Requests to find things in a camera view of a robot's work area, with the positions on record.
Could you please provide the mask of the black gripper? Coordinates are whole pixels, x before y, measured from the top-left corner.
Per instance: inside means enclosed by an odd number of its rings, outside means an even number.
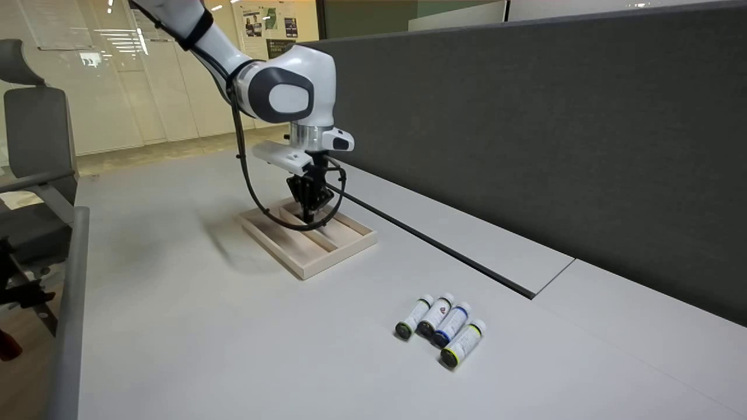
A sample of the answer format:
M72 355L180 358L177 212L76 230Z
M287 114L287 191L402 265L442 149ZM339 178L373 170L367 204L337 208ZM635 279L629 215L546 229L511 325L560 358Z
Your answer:
M313 223L328 218L328 204L335 197L335 191L328 187L328 170L330 155L313 152L311 164L307 164L299 174L287 179L293 199L301 205L299 218L307 227L311 223L311 218Z

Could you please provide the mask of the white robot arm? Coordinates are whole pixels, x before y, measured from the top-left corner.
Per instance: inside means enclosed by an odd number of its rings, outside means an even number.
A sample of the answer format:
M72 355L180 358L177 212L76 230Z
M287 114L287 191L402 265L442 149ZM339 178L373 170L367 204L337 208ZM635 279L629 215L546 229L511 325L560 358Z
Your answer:
M236 158L241 160L245 187L257 208L276 223L293 223L262 205L253 190L248 155L276 164L289 173L287 187L301 208L294 230L325 227L335 215L322 208L343 190L328 184L328 173L337 170L332 152L351 152L356 138L335 127L337 61L313 46L294 44L286 53L262 61L243 53L215 23L204 0L128 0L157 27L169 33L213 78L220 95L231 107L236 130ZM268 123L287 123L287 143L262 143L245 146L243 116Z

